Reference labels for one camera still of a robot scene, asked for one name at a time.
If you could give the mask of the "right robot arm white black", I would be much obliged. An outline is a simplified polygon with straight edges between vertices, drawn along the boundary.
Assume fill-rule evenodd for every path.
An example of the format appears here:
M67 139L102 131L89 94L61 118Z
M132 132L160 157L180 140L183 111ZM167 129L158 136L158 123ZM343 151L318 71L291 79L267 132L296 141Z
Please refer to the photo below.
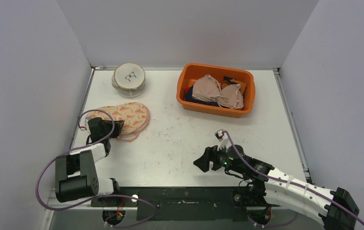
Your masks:
M315 220L326 230L353 230L359 208L350 193L303 182L273 167L247 156L240 145L207 147L193 161L201 171L224 169L251 185L248 190L253 204L285 207Z

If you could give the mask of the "floral mesh laundry bag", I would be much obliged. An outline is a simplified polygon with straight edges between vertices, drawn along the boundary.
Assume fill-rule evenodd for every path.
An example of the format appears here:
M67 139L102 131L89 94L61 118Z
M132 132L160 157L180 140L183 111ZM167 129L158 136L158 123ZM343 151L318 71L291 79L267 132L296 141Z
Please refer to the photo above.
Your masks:
M102 111L109 113L114 121L124 121L122 131L118 137L122 141L134 141L149 122L150 113L148 108L139 102L129 102L99 107L97 111L87 113L84 126L88 128L88 121L97 117L109 121L110 118Z

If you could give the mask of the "beige pink bra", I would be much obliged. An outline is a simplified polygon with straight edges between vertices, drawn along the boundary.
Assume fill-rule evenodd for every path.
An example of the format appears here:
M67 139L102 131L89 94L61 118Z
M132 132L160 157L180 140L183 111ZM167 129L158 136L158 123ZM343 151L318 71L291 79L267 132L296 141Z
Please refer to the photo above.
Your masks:
M245 85L231 80L217 81L207 74L193 85L193 98L205 102L217 102L219 107L240 110L244 107Z

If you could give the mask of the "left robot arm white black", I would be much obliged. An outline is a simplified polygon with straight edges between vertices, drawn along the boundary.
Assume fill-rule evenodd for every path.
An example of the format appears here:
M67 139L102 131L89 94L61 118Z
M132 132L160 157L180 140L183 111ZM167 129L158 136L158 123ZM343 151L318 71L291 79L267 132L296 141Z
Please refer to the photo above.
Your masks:
M108 121L100 117L87 122L90 131L88 144L55 161L56 198L64 203L91 196L102 196L109 206L122 200L118 182L114 178L98 178L95 164L106 158L111 150L110 139L120 135L124 121Z

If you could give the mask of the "round white mesh laundry bag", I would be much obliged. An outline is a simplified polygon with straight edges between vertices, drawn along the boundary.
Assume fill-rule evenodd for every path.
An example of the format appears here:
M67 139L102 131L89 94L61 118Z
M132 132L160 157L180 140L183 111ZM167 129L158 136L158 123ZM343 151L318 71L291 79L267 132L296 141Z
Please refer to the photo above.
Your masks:
M134 98L145 90L146 73L135 63L124 63L116 68L112 75L112 86L125 98Z

